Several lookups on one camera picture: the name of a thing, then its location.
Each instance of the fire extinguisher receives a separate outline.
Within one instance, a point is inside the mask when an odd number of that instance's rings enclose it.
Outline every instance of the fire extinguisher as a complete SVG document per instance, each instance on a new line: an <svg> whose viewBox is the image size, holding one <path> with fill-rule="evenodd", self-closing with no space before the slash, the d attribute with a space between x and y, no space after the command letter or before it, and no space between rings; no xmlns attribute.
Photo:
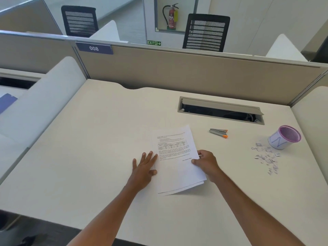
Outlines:
<svg viewBox="0 0 328 246"><path fill-rule="evenodd" d="M176 23L178 21L178 7L176 6L178 3L173 4L172 6L170 5L166 5L163 7L163 16L164 19L166 20L166 24L167 24L167 29L169 30L175 30L176 29ZM170 12L169 12L169 21L167 21L166 16L164 14L164 9L165 8L171 8Z"/></svg>

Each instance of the chair backrest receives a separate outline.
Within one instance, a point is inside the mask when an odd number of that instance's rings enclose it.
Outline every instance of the chair backrest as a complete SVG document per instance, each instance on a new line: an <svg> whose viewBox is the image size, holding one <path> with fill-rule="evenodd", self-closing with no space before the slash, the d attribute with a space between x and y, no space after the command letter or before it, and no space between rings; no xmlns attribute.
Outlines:
<svg viewBox="0 0 328 246"><path fill-rule="evenodd" d="M318 62L318 63L328 63L328 37L320 46L317 54L314 56L314 59L311 61Z"/></svg>
<svg viewBox="0 0 328 246"><path fill-rule="evenodd" d="M228 16L189 14L182 48L223 52L229 23Z"/></svg>
<svg viewBox="0 0 328 246"><path fill-rule="evenodd" d="M98 31L96 8L65 5L61 11L66 35L89 38Z"/></svg>

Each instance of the pink cup rim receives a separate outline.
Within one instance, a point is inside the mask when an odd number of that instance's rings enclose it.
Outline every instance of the pink cup rim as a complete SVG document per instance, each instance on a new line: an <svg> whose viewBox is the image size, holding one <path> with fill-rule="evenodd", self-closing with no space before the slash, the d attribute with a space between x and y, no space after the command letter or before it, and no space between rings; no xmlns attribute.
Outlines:
<svg viewBox="0 0 328 246"><path fill-rule="evenodd" d="M295 132L298 134L299 139L296 140L296 141L293 141L293 140L287 139L287 138L281 133L281 129L282 129L282 128L285 128L285 127L288 127L288 128L290 128L290 129L292 129L293 131L295 131ZM297 129L293 128L292 126L289 126L289 125L282 125L282 126L279 127L278 131L279 131L279 134L282 136L282 138L284 138L285 140L287 140L287 141L289 141L289 142L293 142L293 143L295 143L295 142L299 142L299 141L302 139L301 134L297 131Z"/></svg>

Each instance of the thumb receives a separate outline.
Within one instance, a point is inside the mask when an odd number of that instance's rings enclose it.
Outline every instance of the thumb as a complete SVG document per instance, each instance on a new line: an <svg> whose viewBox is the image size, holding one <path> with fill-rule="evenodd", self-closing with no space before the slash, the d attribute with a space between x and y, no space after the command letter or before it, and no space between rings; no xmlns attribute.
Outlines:
<svg viewBox="0 0 328 246"><path fill-rule="evenodd" d="M201 159L197 159L197 160L196 159L192 159L191 160L191 163L199 167L199 164L201 163L201 161L202 161Z"/></svg>
<svg viewBox="0 0 328 246"><path fill-rule="evenodd" d="M149 170L150 176L154 176L157 174L157 170Z"/></svg>

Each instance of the yellow tag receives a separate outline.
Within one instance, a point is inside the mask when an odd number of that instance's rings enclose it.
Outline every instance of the yellow tag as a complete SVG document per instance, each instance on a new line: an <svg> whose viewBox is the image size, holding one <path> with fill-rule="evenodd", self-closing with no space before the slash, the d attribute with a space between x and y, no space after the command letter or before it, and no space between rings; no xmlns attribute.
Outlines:
<svg viewBox="0 0 328 246"><path fill-rule="evenodd" d="M174 11L174 22L177 22L178 21L178 10L176 9Z"/></svg>

